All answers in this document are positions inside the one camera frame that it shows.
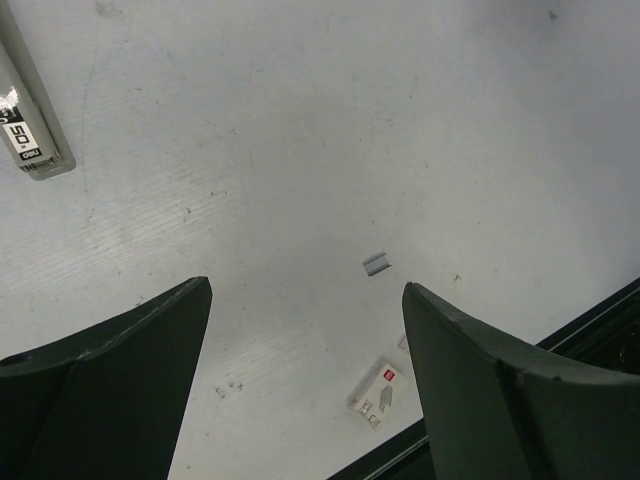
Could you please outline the strip of metal staples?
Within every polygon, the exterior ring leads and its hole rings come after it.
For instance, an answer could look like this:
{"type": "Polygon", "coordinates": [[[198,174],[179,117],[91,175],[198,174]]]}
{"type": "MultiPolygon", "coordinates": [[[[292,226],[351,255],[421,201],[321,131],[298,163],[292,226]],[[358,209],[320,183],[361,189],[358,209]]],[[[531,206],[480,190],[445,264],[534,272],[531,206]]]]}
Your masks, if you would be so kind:
{"type": "Polygon", "coordinates": [[[386,252],[372,255],[364,260],[362,265],[368,277],[373,277],[392,266],[386,252]]]}

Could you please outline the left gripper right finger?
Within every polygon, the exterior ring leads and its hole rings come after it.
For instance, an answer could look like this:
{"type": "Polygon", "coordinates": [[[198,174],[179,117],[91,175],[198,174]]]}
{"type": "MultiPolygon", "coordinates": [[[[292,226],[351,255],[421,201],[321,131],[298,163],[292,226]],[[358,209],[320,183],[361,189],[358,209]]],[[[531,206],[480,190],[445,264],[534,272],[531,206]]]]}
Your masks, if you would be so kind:
{"type": "Polygon", "coordinates": [[[405,331],[440,479],[635,479],[639,378],[529,344],[417,283],[405,331]]]}

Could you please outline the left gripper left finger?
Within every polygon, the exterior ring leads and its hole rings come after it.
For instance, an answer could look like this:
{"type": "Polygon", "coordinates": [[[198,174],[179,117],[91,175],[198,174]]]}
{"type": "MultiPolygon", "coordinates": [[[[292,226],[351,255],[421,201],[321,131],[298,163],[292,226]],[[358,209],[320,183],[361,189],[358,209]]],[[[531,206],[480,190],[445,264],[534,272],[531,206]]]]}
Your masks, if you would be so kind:
{"type": "Polygon", "coordinates": [[[190,278],[1,362],[4,479],[165,479],[212,303],[190,278]]]}

